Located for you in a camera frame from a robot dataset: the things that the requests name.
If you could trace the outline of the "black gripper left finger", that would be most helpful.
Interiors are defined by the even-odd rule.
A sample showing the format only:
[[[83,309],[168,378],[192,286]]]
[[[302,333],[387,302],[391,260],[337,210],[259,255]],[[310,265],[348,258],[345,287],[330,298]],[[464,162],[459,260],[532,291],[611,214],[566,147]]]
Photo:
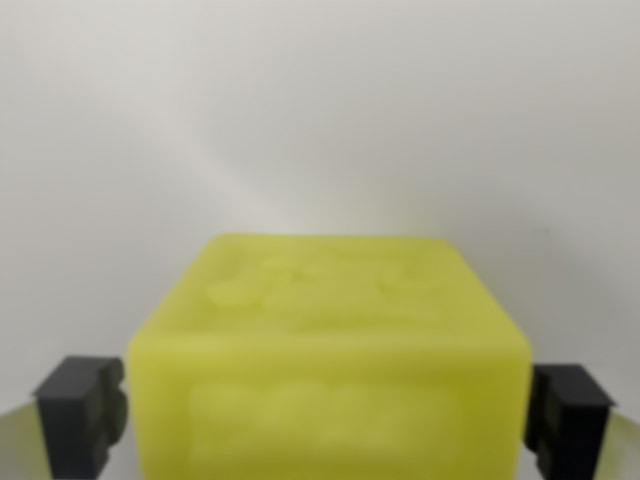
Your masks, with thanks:
[[[128,421],[124,362],[67,356],[1,409],[3,479],[97,479]]]

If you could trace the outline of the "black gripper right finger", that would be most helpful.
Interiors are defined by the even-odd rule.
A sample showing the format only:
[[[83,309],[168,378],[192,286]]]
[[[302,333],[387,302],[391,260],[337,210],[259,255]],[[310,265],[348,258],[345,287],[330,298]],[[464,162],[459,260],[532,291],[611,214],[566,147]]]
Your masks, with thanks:
[[[639,477],[639,417],[581,364],[533,366],[523,442],[543,479]]]

